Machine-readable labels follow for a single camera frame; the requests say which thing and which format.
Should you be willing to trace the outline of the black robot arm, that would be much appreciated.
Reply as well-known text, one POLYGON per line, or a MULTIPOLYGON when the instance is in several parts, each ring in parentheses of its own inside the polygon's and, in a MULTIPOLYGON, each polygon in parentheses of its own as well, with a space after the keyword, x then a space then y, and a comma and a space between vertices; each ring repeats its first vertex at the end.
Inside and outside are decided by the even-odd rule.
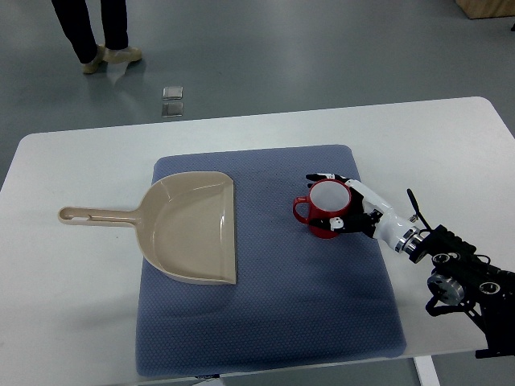
POLYGON ((477 359, 514 354, 514 273, 491 264, 486 255, 442 225, 431 228, 421 214, 412 190, 412 222, 425 228, 411 237, 404 251, 415 264, 429 256, 433 264, 427 286, 432 294, 429 315, 466 314, 484 333, 487 347, 477 359))

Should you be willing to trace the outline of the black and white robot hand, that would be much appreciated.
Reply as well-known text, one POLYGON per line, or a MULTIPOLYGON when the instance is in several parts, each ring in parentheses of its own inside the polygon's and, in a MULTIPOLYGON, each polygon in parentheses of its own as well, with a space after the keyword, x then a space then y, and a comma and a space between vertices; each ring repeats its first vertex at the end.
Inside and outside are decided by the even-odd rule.
POLYGON ((379 194, 356 179, 336 174, 315 173, 306 176, 310 187, 322 179, 335 179, 349 187, 352 193, 350 210, 346 215, 329 220, 315 219, 310 225, 331 229, 337 235, 363 233, 366 236, 384 241, 397 253, 412 254, 423 240, 422 229, 413 220, 399 216, 393 207, 379 194))

